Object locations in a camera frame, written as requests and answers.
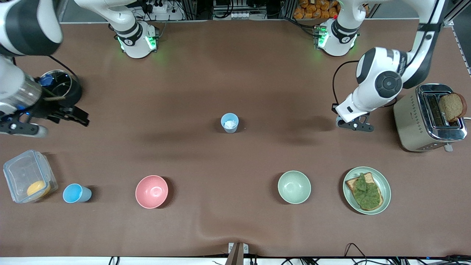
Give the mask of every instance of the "bread slice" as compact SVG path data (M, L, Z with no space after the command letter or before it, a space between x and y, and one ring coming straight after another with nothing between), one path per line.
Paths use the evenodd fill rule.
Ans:
M348 186L348 188L351 190L352 194L353 194L353 191L355 190L355 183L357 182L357 179L358 179L358 178L359 178L359 177L354 178L354 179L351 179L351 180L347 180L347 182L346 182L346 183L347 183L347 186ZM373 175L371 174L371 172L365 173L365 182L366 182L366 183L375 183L375 182L374 182ZM380 203L379 203L379 205L376 206L375 208L371 208L371 209L364 209L364 208L362 208L363 210L365 210L365 211L373 211L373 210L378 209L378 208L382 205L382 203L383 203L383 198L382 198L381 190L380 190L379 187L378 187L378 192L379 192L379 194L380 194Z
M440 98L441 112L445 113L448 122L455 122L466 114L468 106L464 97L458 93L451 93Z

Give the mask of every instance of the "transparent food container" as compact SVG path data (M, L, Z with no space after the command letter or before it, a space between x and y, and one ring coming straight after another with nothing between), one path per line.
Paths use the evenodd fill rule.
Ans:
M57 181L44 155L28 150L3 165L11 198L16 203L37 201L57 190Z

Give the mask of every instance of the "white substance in cup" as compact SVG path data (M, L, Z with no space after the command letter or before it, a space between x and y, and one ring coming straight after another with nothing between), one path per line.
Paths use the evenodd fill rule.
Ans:
M235 121L226 121L224 123L224 128L228 130L232 130L237 126L237 123Z

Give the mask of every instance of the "tabletop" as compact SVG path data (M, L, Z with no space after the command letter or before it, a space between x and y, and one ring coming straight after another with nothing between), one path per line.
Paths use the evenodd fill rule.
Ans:
M199 256L235 241L277 257L343 256L349 242L367 256L468 251L469 139L452 153L405 152L392 108L372 112L372 133L334 126L335 69L374 46L410 50L417 24L365 21L350 53L334 58L286 21L169 23L158 52L143 59L123 54L104 24L63 25L55 57L81 78L77 106L90 125L44 120L47 138L0 136L0 163L37 150L59 183L47 198L17 204L0 182L0 256ZM33 76L60 68L47 57L17 63ZM356 88L355 67L337 74L339 100ZM425 83L471 99L451 28L440 33ZM237 133L222 131L227 112L240 117ZM379 215L361 215L344 199L343 178L356 166L379 170L391 186ZM302 204L277 193L289 170L312 184ZM152 174L170 194L149 210L134 192ZM71 183L91 187L91 201L66 204Z

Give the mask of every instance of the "pink bowl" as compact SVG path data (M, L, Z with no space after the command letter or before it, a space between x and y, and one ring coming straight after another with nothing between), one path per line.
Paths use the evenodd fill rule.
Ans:
M143 178L136 187L136 200L146 209L159 207L168 194L167 182L162 177L155 175Z

